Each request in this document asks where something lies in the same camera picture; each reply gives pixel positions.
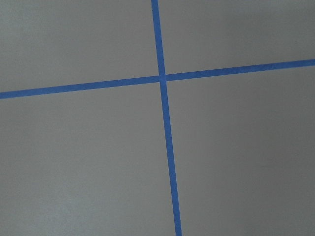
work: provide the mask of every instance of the gray background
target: gray background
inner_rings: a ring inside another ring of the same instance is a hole
[[[167,73],[314,58],[312,0],[159,4]],[[0,92],[158,74],[149,0],[0,6]],[[315,234],[314,72],[168,83],[184,236]],[[0,235],[175,234],[158,84],[0,111]]]

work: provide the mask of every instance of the blue stripe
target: blue stripe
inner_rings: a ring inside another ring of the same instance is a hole
[[[111,81],[102,81],[94,83],[85,83],[77,85],[65,85],[65,86],[56,86],[48,88],[34,88],[26,89],[19,91],[9,91],[9,92],[0,92],[0,99],[13,98],[13,97],[25,97],[25,96],[34,96],[34,95],[43,95],[59,92],[71,92],[71,91],[80,91],[88,89],[101,89],[101,88],[111,88],[127,85],[139,85],[139,84],[148,84],[159,82],[159,76],[149,76],[149,77],[140,77],[132,79],[123,79],[123,80],[111,80]]]
[[[158,74],[160,77],[160,90],[161,90],[162,110],[163,110],[163,119],[164,119],[168,171],[169,171],[169,179],[170,179],[170,185],[171,185],[171,195],[172,195],[173,214],[174,214],[174,223],[175,223],[175,234],[176,236],[182,236],[182,226],[181,226],[181,217],[180,217],[180,210],[179,210],[176,172],[175,172],[175,160],[174,160],[172,131],[171,131],[171,120],[170,120],[168,96],[167,96],[167,82],[166,82],[166,75],[165,75],[161,25],[160,25],[159,12],[158,12],[158,0],[151,0],[151,3],[152,3],[154,33],[155,33],[155,38],[156,38],[157,65],[158,65]]]
[[[241,74],[241,73],[258,72],[258,71],[266,71],[266,70],[288,69],[288,68],[314,66],[314,65],[315,65],[315,59],[297,60],[297,61],[278,62],[278,63],[271,63],[271,64],[249,65],[249,66],[231,67],[231,68],[224,68],[224,69],[203,70],[203,71],[170,74],[170,75],[166,75],[166,80],[174,81],[174,80],[196,79],[196,78],[202,78],[202,77]]]

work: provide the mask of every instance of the blue line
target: blue line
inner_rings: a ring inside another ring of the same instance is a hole
[[[249,65],[249,66],[231,67],[231,68],[224,68],[224,69],[203,70],[203,71],[170,74],[170,75],[166,75],[166,80],[174,81],[174,80],[196,79],[196,78],[202,78],[202,77],[241,74],[241,73],[258,72],[258,71],[266,71],[266,70],[289,69],[289,68],[295,68],[295,67],[314,66],[314,65],[315,65],[315,59],[297,60],[297,61],[278,62],[278,63],[271,63],[271,64]]]
[[[128,86],[128,85],[139,85],[139,84],[148,84],[159,82],[159,76],[149,76],[149,77],[140,77],[132,79],[123,79],[123,80],[111,80],[111,81],[102,81],[102,82],[93,82],[77,85],[65,85],[65,86],[56,86],[48,88],[34,88],[26,89],[19,91],[9,91],[9,92],[0,92],[0,99],[13,98],[13,97],[25,97],[25,96],[35,96],[59,92],[70,92],[70,91],[80,91],[88,89],[101,89],[101,88],[111,88],[119,86]]]
[[[166,140],[168,171],[169,171],[169,179],[170,179],[170,185],[171,185],[175,234],[176,236],[182,236],[182,226],[181,226],[181,217],[180,217],[180,209],[179,209],[179,201],[178,201],[175,160],[174,160],[174,150],[173,150],[172,131],[171,131],[171,120],[170,120],[168,96],[167,96],[167,82],[166,82],[166,75],[165,75],[161,25],[160,25],[159,12],[158,12],[158,0],[151,0],[151,3],[152,3],[154,33],[155,33],[155,39],[156,39],[157,65],[158,65],[158,74],[160,78],[160,90],[161,90],[161,100],[162,100],[162,110],[163,110],[163,120],[164,120],[164,130],[165,130],[165,140]]]

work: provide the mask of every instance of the gray floor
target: gray floor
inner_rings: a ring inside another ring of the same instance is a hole
[[[0,92],[158,74],[149,0],[0,0]],[[166,73],[315,58],[313,0],[159,0]],[[315,68],[168,82],[184,236],[315,235]],[[159,84],[0,100],[0,235],[174,236]]]

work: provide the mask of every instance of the painted line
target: painted line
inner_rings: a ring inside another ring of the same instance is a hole
[[[173,150],[172,131],[171,131],[171,120],[170,120],[168,96],[167,96],[167,82],[166,82],[166,75],[165,75],[161,25],[160,25],[159,12],[158,12],[158,0],[151,0],[151,4],[152,4],[154,33],[155,33],[155,40],[156,40],[157,65],[158,65],[158,74],[159,74],[159,79],[160,79],[159,82],[160,82],[161,101],[162,101],[162,110],[163,110],[168,171],[169,171],[169,179],[170,179],[170,187],[171,187],[171,195],[172,195],[175,234],[176,236],[182,236],[182,226],[181,226],[181,217],[180,217],[180,210],[179,210],[174,150]]]
[[[35,96],[35,95],[60,93],[60,92],[81,91],[81,90],[89,90],[89,89],[102,89],[102,88],[120,87],[120,86],[128,86],[128,85],[139,85],[139,84],[148,84],[148,83],[157,83],[157,82],[159,82],[159,76],[149,76],[149,77],[111,80],[111,81],[93,82],[93,83],[85,83],[85,84],[77,84],[77,85],[64,85],[64,86],[56,86],[56,87],[48,87],[48,88],[33,88],[33,89],[18,90],[18,91],[0,92],[0,99]]]
[[[223,68],[223,69],[169,74],[169,75],[166,75],[166,80],[174,81],[174,80],[185,80],[185,79],[197,79],[197,78],[203,78],[203,77],[232,75],[232,74],[250,73],[250,72],[267,71],[267,70],[289,69],[289,68],[314,66],[314,65],[315,65],[315,59],[297,60],[297,61],[278,62],[278,63],[271,63],[271,64],[249,65],[249,66],[231,67],[231,68]]]

